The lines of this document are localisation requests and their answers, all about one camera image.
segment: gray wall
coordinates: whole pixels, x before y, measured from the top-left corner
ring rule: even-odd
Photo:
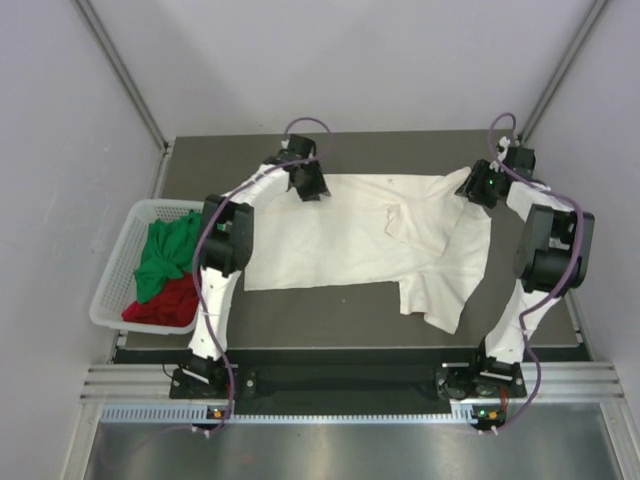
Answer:
[[[159,152],[69,0],[0,2],[0,477],[58,475],[88,305]]]
[[[577,290],[640,424],[640,3],[615,0],[532,140],[540,176],[596,216]]]
[[[93,0],[163,133],[486,128],[526,116],[585,0]]]

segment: gray work surface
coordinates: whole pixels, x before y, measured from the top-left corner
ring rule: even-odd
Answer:
[[[310,136],[322,151],[327,136]],[[280,139],[179,137],[162,196],[204,200],[232,190],[278,150]],[[322,167],[326,173],[444,175],[480,158],[489,158],[485,131],[339,133]],[[477,346],[513,291],[512,262],[524,225],[504,205],[489,215],[485,278],[467,301],[455,335],[428,325],[421,314],[401,315],[396,283],[245,292],[241,279],[229,318],[229,348]],[[184,348],[190,337],[129,333],[127,348]],[[577,344],[564,301],[546,315],[533,343]]]
[[[616,480],[598,405],[534,405],[497,437],[468,425],[229,425],[206,440],[165,425],[100,425],[85,480]],[[124,462],[107,469],[102,458]]]

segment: white cloth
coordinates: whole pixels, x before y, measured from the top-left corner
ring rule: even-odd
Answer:
[[[484,210],[454,195],[469,171],[325,175],[329,198],[280,195],[255,212],[245,290],[395,281],[402,314],[424,312],[454,333],[484,276],[491,234]]]

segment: laundry basket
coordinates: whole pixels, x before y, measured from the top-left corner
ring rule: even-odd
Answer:
[[[192,210],[202,212],[203,205],[203,202],[156,199],[142,200],[131,208],[91,302],[89,317],[93,323],[117,330],[159,335],[188,333],[194,329],[195,317],[186,327],[166,327],[125,322],[122,312],[136,299],[134,272],[140,266],[149,225],[158,218],[171,222]]]

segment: purple cable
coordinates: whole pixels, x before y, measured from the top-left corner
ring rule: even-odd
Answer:
[[[509,113],[509,112],[505,112],[505,113],[499,115],[493,121],[493,123],[491,123],[491,126],[489,127],[489,132],[487,134],[487,144],[489,146],[489,150],[491,151],[493,159],[500,164],[500,168],[502,168],[502,170],[504,170],[507,175],[509,175],[514,180],[516,180],[518,182],[522,182],[525,185],[527,185],[528,187],[534,188],[534,189],[537,190],[537,189],[539,189],[538,186],[536,186],[534,183],[526,180],[522,176],[518,175],[516,172],[514,172],[509,167],[504,165],[498,159],[498,152],[497,152],[496,147],[495,147],[495,145],[493,143],[493,135],[494,135],[494,131],[495,131],[496,125],[498,124],[498,122],[500,120],[502,120],[505,117],[511,118],[511,121],[513,122],[512,131],[515,133],[515,130],[516,130],[516,117],[515,117],[515,115],[513,113]],[[545,193],[545,194],[549,195],[550,197],[553,197],[553,198],[555,198],[555,199],[557,199],[557,200],[559,200],[559,201],[561,201],[561,202],[563,202],[565,204],[570,205],[575,210],[577,219],[576,219],[576,232],[575,232],[575,238],[574,238],[573,251],[571,252],[571,257],[569,259],[569,264],[567,265],[566,270],[564,271],[564,273],[560,277],[560,280],[558,280],[558,283],[556,284],[556,286],[551,289],[551,291],[549,292],[549,294],[546,297],[544,297],[542,300],[540,300],[538,303],[536,303],[533,307],[530,307],[530,308],[526,309],[525,311],[523,311],[520,314],[520,316],[518,317],[518,320],[520,321],[520,328],[522,329],[522,340],[524,341],[524,348],[527,351],[527,353],[529,354],[529,356],[531,357],[531,359],[533,360],[533,363],[536,365],[536,372],[537,372],[536,384],[533,387],[531,395],[529,395],[529,398],[527,398],[527,400],[524,402],[524,404],[522,405],[520,410],[518,410],[513,417],[508,419],[504,423],[504,425],[499,427],[497,430],[504,430],[509,425],[512,425],[516,420],[518,420],[529,409],[529,407],[533,403],[533,400],[538,395],[538,392],[540,391],[540,384],[542,383],[542,365],[540,364],[540,359],[535,354],[535,352],[531,348],[531,344],[529,343],[529,338],[527,337],[527,325],[526,325],[526,323],[524,321],[524,317],[526,317],[530,313],[533,313],[536,310],[544,307],[547,303],[549,303],[551,300],[553,300],[558,295],[558,293],[560,293],[560,291],[564,288],[564,286],[567,284],[567,282],[571,278],[573,270],[574,270],[575,266],[578,263],[578,257],[580,256],[580,250],[582,249],[582,240],[583,240],[583,236],[584,236],[584,212],[582,211],[582,208],[580,207],[580,205],[578,205],[578,203],[576,203],[571,198],[565,197],[564,195],[555,194],[550,190],[540,190],[540,191],[542,193]]]
[[[291,130],[291,128],[302,121],[310,121],[310,122],[315,122],[319,125],[321,125],[326,132],[329,135],[332,135],[331,130],[329,129],[329,127],[321,120],[318,120],[317,118],[313,118],[313,117],[300,117],[300,118],[296,118],[295,120],[291,121],[289,123],[289,125],[287,125],[287,128],[285,128],[284,131],[284,135],[288,135],[289,134],[289,130]],[[294,165],[300,165],[303,163],[309,163],[311,161],[318,161],[320,158],[324,157],[331,149],[332,147],[332,140],[329,141],[329,146],[323,150],[322,152],[320,152],[318,155],[316,155],[313,159],[302,159],[302,160],[294,160],[291,162],[286,162],[286,163],[282,163],[280,165],[274,165],[273,167],[267,169],[263,175],[259,176],[255,182],[260,181],[262,178],[264,178],[265,176],[269,175],[272,172],[275,172],[276,170],[280,170],[282,168],[286,168],[286,167],[291,167]],[[220,214],[222,213],[222,211],[224,210],[224,208],[227,206],[227,204],[229,203],[229,201],[231,201],[231,199],[233,197],[235,197],[236,195],[238,195],[240,192],[246,190],[247,188],[251,187],[253,185],[254,182],[246,182],[242,185],[240,185],[238,188],[236,188],[235,190],[233,190],[229,195],[226,195],[224,197],[224,199],[222,200],[222,202],[220,202],[220,205],[218,206],[218,208],[216,209],[216,211],[213,213],[213,215],[211,216],[211,218],[209,219],[209,222],[207,223],[207,225],[205,226],[204,230],[202,231],[202,235],[200,236],[200,238],[198,239],[198,243],[196,244],[196,250],[193,254],[193,261],[192,261],[192,271],[193,272],[197,272],[198,269],[200,268],[199,266],[199,260],[200,260],[200,251],[202,250],[202,246],[204,245],[204,241],[205,239],[209,236],[209,233],[211,232],[211,229],[213,228],[213,226],[216,223],[216,220],[218,220],[218,217],[220,216]],[[232,409],[232,405],[233,405],[233,398],[235,396],[235,381],[234,381],[234,377],[233,377],[233,368],[231,367],[231,363],[229,362],[229,358],[227,357],[227,354],[224,352],[224,350],[222,349],[222,346],[220,345],[220,342],[218,341],[218,339],[216,338],[215,333],[213,332],[213,328],[211,327],[211,320],[209,318],[209,312],[207,311],[207,303],[204,299],[204,296],[202,295],[202,291],[201,291],[201,287],[200,287],[200,281],[198,279],[198,275],[193,275],[193,285],[196,287],[196,292],[198,294],[198,298],[200,300],[200,305],[202,306],[202,314],[204,315],[204,319],[205,319],[205,323],[207,325],[207,331],[209,332],[209,335],[211,336],[211,340],[213,341],[213,344],[216,346],[216,348],[218,349],[218,351],[220,352],[220,356],[222,357],[222,361],[224,362],[224,366],[227,369],[227,373],[229,374],[229,402],[227,403],[227,408],[225,409],[224,415],[222,417],[222,419],[220,420],[220,422],[218,423],[218,425],[216,425],[216,427],[211,430],[211,433],[216,433],[218,432],[222,426],[227,422],[227,420],[229,420],[229,417],[231,416],[231,409]]]

